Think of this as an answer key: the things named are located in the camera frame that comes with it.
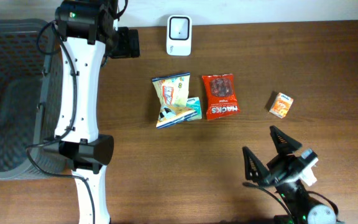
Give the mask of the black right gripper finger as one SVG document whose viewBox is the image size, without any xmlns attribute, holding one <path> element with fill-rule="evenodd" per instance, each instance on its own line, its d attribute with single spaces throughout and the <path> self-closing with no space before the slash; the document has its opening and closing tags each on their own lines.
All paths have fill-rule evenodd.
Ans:
<svg viewBox="0 0 358 224">
<path fill-rule="evenodd" d="M 242 148 L 247 180 L 261 182 L 269 176 L 269 171 L 254 153 L 246 146 Z"/>
<path fill-rule="evenodd" d="M 286 135 L 276 126 L 270 127 L 270 136 L 278 154 L 293 154 L 302 148 L 302 143 Z"/>
</svg>

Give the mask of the yellow snack bag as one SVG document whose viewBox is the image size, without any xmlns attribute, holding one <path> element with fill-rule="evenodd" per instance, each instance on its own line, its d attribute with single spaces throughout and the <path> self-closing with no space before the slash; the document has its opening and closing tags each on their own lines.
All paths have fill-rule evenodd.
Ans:
<svg viewBox="0 0 358 224">
<path fill-rule="evenodd" d="M 190 72 L 155 77 L 152 79 L 152 84 L 161 104 L 157 129 L 173 126 L 197 115 L 196 110 L 186 106 Z"/>
</svg>

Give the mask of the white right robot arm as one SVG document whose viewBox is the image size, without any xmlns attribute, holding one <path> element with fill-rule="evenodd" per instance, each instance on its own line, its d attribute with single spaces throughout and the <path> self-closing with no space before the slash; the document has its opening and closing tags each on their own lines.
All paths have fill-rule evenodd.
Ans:
<svg viewBox="0 0 358 224">
<path fill-rule="evenodd" d="M 296 156 L 302 143 L 276 126 L 270 127 L 270 136 L 277 155 L 266 166 L 248 147 L 242 148 L 247 180 L 243 186 L 265 192 L 283 207 L 286 214 L 275 215 L 274 223 L 341 223 L 334 202 L 305 188 L 317 181 L 312 167 L 318 162 L 318 155 L 307 149 Z"/>
</svg>

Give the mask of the orange tissue pack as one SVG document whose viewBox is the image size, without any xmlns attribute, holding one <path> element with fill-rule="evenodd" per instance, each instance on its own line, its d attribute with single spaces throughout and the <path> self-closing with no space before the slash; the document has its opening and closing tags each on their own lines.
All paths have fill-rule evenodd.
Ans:
<svg viewBox="0 0 358 224">
<path fill-rule="evenodd" d="M 278 93 L 269 112 L 279 118 L 284 118 L 293 104 L 294 99 L 284 93 Z"/>
</svg>

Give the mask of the green tissue pack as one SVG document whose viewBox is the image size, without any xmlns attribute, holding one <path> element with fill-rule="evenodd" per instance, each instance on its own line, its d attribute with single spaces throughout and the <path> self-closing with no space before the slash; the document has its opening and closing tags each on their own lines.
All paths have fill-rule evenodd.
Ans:
<svg viewBox="0 0 358 224">
<path fill-rule="evenodd" d="M 186 107 L 191 108 L 196 111 L 196 114 L 193 115 L 192 117 L 188 118 L 188 121 L 202 119 L 203 115 L 202 115 L 202 111 L 201 111 L 201 102 L 198 97 L 188 98 L 188 100 L 186 102 Z"/>
</svg>

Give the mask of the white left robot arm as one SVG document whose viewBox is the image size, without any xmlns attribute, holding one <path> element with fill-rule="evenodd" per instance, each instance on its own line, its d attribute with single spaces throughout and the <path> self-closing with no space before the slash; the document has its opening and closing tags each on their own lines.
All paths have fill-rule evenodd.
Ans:
<svg viewBox="0 0 358 224">
<path fill-rule="evenodd" d="M 119 27 L 118 0 L 63 1 L 49 24 L 62 51 L 62 100 L 43 149 L 66 160 L 76 182 L 80 223 L 110 223 L 105 178 L 114 139 L 98 129 L 99 72 L 108 59 L 139 57 L 135 29 Z"/>
</svg>

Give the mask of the red Hacks candy bag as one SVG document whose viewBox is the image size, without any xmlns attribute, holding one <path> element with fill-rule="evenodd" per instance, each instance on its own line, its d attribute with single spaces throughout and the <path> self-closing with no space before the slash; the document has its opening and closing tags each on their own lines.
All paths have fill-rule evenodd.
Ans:
<svg viewBox="0 0 358 224">
<path fill-rule="evenodd" d="M 234 90 L 234 75 L 232 73 L 204 75 L 202 79 L 208 99 L 207 120 L 241 112 Z"/>
</svg>

